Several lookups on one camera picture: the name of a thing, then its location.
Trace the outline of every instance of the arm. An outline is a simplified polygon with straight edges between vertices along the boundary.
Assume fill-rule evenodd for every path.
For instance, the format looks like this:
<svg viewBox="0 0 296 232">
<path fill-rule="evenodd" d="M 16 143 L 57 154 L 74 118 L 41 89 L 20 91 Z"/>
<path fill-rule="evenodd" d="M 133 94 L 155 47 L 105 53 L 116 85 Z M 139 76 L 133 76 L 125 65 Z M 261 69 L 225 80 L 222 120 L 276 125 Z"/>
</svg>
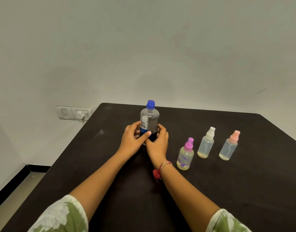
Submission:
<svg viewBox="0 0 296 232">
<path fill-rule="evenodd" d="M 138 121 L 132 125 L 128 125 L 123 134 L 119 150 L 102 167 L 70 193 L 70 195 L 74 196 L 83 206 L 88 221 L 91 220 L 119 170 L 151 135 L 149 131 L 139 138 L 139 130 L 136 129 L 140 123 L 141 122 Z"/>
<path fill-rule="evenodd" d="M 159 124 L 160 135 L 151 142 L 146 140 L 147 152 L 156 169 L 166 161 L 168 132 Z M 171 164 L 161 170 L 162 180 L 193 232 L 206 231 L 212 216 L 220 209 L 197 190 Z"/>
</svg>

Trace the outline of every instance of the blue bottle cap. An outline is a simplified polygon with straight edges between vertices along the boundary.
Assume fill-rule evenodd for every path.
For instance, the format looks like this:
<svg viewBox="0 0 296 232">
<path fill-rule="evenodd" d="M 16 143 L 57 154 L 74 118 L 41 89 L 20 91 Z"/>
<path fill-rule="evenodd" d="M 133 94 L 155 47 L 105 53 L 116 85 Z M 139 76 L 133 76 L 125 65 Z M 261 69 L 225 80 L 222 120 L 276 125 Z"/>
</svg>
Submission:
<svg viewBox="0 0 296 232">
<path fill-rule="evenodd" d="M 155 106 L 155 103 L 153 100 L 148 100 L 147 102 L 147 109 L 148 110 L 153 110 L 154 109 L 154 106 Z"/>
</svg>

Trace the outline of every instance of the renu bottle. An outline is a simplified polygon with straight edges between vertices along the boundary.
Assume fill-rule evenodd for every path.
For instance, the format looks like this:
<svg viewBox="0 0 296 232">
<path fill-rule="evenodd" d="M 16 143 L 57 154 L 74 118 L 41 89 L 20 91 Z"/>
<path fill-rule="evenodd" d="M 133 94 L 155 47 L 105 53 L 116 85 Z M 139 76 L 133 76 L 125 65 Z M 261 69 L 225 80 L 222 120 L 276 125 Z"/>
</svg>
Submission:
<svg viewBox="0 0 296 232">
<path fill-rule="evenodd" d="M 194 156 L 193 148 L 193 138 L 189 138 L 184 147 L 180 149 L 178 159 L 177 159 L 177 166 L 181 170 L 188 170 L 191 164 L 191 161 Z"/>
<path fill-rule="evenodd" d="M 235 132 L 225 141 L 220 153 L 219 157 L 223 160 L 229 160 L 232 156 L 234 150 L 236 149 L 239 139 L 240 132 L 235 130 Z"/>
<path fill-rule="evenodd" d="M 206 133 L 206 136 L 203 137 L 200 147 L 198 148 L 197 154 L 201 158 L 207 158 L 209 155 L 209 152 L 212 148 L 212 145 L 214 143 L 213 137 L 214 137 L 214 127 L 210 127 L 209 131 Z"/>
<path fill-rule="evenodd" d="M 151 131 L 149 137 L 151 142 L 154 142 L 157 139 L 158 133 L 158 120 L 160 113 L 157 109 L 154 109 L 155 103 L 153 100 L 148 100 L 147 107 L 141 111 L 141 132 L 142 136 L 145 132 Z"/>
</svg>

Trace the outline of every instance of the forearm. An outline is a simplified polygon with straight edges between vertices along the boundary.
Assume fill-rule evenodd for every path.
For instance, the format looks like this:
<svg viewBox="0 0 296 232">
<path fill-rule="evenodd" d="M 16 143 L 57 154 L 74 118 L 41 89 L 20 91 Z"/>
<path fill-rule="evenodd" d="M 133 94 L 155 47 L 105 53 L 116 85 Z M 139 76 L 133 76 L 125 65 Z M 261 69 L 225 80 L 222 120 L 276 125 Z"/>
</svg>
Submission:
<svg viewBox="0 0 296 232">
<path fill-rule="evenodd" d="M 117 152 L 70 193 L 83 206 L 88 221 L 92 218 L 115 176 L 127 160 L 126 155 Z"/>
<path fill-rule="evenodd" d="M 188 182 L 171 164 L 161 170 L 162 180 L 193 232 L 206 231 L 220 208 Z"/>
</svg>

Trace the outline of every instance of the right arm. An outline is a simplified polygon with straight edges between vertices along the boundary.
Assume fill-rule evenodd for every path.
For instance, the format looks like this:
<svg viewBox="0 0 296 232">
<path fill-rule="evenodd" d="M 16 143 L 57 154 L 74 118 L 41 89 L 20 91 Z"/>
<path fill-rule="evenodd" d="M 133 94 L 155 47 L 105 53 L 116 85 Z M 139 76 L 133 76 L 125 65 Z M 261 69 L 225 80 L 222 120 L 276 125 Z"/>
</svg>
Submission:
<svg viewBox="0 0 296 232">
<path fill-rule="evenodd" d="M 159 128 L 160 135 L 156 141 L 146 140 L 147 152 L 155 169 L 159 169 L 161 164 L 166 161 L 168 145 L 168 132 L 160 124 Z M 210 223 L 209 226 L 213 226 L 211 230 L 214 229 L 217 232 L 223 230 L 223 218 L 225 218 L 226 223 L 235 219 L 226 210 L 220 210 L 215 203 L 197 190 L 173 165 L 166 164 L 162 167 L 161 178 L 193 232 L 206 231 L 212 217 L 214 217 L 215 223 Z M 231 222 L 228 222 L 228 228 L 235 229 L 238 224 L 241 223 L 235 219 L 235 221 L 233 220 L 233 228 Z M 241 231 L 248 231 L 243 224 L 241 225 L 241 228 L 239 228 Z"/>
</svg>

